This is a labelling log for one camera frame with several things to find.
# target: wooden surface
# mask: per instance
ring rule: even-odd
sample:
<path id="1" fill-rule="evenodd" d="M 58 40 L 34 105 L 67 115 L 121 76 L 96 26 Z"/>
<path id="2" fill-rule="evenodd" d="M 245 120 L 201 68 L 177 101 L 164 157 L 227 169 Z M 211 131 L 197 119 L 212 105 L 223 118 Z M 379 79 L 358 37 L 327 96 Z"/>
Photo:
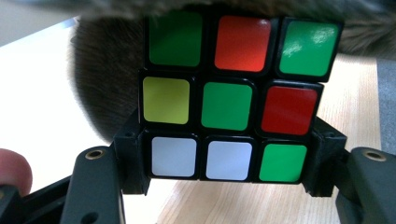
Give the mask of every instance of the wooden surface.
<path id="1" fill-rule="evenodd" d="M 318 116 L 348 137 L 346 149 L 380 148 L 376 61 L 339 55 Z M 158 223 L 338 223 L 332 198 L 302 185 L 177 181 Z"/>
<path id="2" fill-rule="evenodd" d="M 73 97 L 70 32 L 47 31 L 0 48 L 0 147 L 31 163 L 33 190 L 73 170 L 103 145 Z M 318 115 L 348 136 L 347 149 L 380 148 L 375 60 L 338 56 Z M 127 223 L 338 223 L 334 198 L 303 186 L 154 179 L 148 196 L 124 196 Z"/>

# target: brown fur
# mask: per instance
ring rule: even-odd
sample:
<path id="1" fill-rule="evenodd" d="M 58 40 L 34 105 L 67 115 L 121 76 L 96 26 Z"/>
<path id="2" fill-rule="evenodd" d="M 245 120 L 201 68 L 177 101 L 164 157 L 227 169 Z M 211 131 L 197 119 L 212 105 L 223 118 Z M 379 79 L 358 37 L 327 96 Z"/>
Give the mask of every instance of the brown fur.
<path id="1" fill-rule="evenodd" d="M 142 16 L 211 2 L 267 17 L 343 21 L 340 52 L 396 59 L 396 2 L 392 0 L 130 0 L 90 5 L 75 38 L 75 83 L 88 117 L 107 141 L 136 109 Z"/>

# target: red square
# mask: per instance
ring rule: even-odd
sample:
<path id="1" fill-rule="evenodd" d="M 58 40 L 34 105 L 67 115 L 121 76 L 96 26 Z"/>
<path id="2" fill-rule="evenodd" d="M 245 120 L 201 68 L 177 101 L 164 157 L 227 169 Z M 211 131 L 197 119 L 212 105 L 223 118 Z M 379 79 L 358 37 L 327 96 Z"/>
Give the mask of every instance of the red square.
<path id="1" fill-rule="evenodd" d="M 224 16 L 219 21 L 215 66 L 218 69 L 260 72 L 265 66 L 271 22 Z"/>
<path id="2" fill-rule="evenodd" d="M 307 134 L 317 99 L 315 90 L 271 87 L 262 113 L 262 130 L 267 133 Z"/>

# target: green sticker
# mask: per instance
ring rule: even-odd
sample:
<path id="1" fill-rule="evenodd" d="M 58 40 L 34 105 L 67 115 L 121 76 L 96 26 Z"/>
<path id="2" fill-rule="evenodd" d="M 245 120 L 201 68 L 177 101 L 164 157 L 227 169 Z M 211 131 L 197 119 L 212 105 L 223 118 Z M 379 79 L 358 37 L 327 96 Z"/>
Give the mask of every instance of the green sticker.
<path id="1" fill-rule="evenodd" d="M 244 131 L 248 126 L 252 94 L 248 85 L 206 83 L 202 125 L 206 128 Z"/>
<path id="2" fill-rule="evenodd" d="M 201 58 L 202 17 L 173 11 L 149 19 L 149 59 L 154 64 L 197 66 Z"/>
<path id="3" fill-rule="evenodd" d="M 260 180 L 296 182 L 303 170 L 306 147 L 299 145 L 269 144 L 264 149 Z"/>
<path id="4" fill-rule="evenodd" d="M 151 122 L 185 124 L 189 120 L 190 83 L 184 79 L 146 77 L 143 113 Z"/>
<path id="5" fill-rule="evenodd" d="M 280 71 L 293 75 L 325 76 L 330 69 L 338 32 L 335 24 L 292 21 L 286 32 Z"/>

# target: gray floor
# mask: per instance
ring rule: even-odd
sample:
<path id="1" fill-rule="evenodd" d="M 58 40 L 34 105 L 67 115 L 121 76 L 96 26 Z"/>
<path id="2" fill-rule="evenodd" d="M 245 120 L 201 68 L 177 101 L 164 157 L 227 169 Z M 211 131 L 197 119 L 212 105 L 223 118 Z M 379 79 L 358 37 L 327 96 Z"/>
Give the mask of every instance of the gray floor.
<path id="1" fill-rule="evenodd" d="M 382 150 L 396 155 L 396 62 L 377 61 Z"/>

